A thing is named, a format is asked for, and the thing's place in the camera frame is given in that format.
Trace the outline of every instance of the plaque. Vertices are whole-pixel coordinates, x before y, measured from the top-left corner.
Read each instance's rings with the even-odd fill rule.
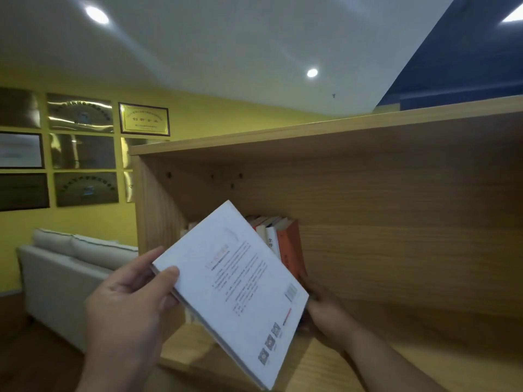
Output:
[[[114,132],[108,100],[48,93],[47,109],[51,129]]]
[[[45,173],[0,174],[0,212],[49,207]]]
[[[42,135],[0,132],[0,168],[43,168]]]
[[[54,169],[115,169],[111,136],[50,133]]]
[[[134,202],[133,184],[132,184],[132,172],[124,171],[123,179],[126,182],[126,201],[127,202]]]
[[[122,137],[122,161],[123,161],[123,168],[124,169],[132,169],[132,159],[129,156],[129,149],[132,146],[141,146],[142,144],[153,144],[153,143],[161,143],[161,142],[168,142],[169,140],[161,140],[161,139],[137,139],[134,137]]]
[[[119,105],[122,133],[170,136],[168,109],[127,103]]]
[[[116,172],[57,172],[54,187],[57,206],[118,202]]]
[[[0,125],[39,128],[36,93],[25,89],[0,88]]]

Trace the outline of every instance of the white couch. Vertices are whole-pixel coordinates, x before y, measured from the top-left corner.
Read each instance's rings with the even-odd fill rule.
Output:
[[[27,312],[85,352],[85,299],[138,248],[40,228],[17,254]]]

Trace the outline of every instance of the baseboard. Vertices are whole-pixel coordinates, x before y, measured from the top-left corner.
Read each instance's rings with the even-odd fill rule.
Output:
[[[0,297],[14,296],[15,294],[22,294],[22,289],[8,290],[6,292],[0,292]]]

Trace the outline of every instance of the bookshelf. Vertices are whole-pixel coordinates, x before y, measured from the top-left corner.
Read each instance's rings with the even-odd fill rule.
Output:
[[[140,251],[230,199],[300,220],[309,274],[450,390],[523,385],[523,97],[137,146]],[[254,388],[182,310],[161,364]],[[297,336],[275,390],[361,390]]]

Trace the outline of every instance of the ceiling light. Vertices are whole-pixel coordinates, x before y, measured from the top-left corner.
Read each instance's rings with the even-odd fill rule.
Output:
[[[100,23],[101,25],[109,23],[109,18],[101,9],[96,7],[85,7],[85,12],[87,12],[89,18],[93,19],[96,23]]]
[[[523,20],[523,4],[518,6],[509,16],[503,19],[501,22],[515,22],[516,20]]]
[[[307,72],[307,77],[309,78],[314,78],[318,75],[318,70],[315,69],[315,68],[311,68],[308,72]]]

